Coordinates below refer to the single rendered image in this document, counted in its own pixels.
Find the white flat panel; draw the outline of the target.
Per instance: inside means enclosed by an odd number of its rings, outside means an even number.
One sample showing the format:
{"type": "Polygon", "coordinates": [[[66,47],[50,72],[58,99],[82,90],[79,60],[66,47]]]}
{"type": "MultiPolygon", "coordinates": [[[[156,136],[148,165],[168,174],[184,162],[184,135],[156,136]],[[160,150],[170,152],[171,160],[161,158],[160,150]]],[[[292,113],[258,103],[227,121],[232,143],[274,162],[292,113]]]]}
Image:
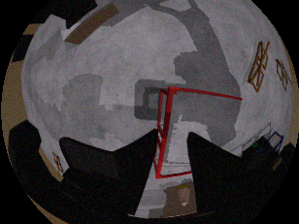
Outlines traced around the white flat panel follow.
{"type": "MultiPolygon", "coordinates": [[[[279,148],[276,148],[276,151],[279,151],[279,148]]],[[[280,154],[280,151],[279,151],[280,154]]],[[[158,208],[158,209],[150,209],[149,210],[149,218],[160,218],[162,216],[162,212],[164,212],[164,208],[158,208]]]]}

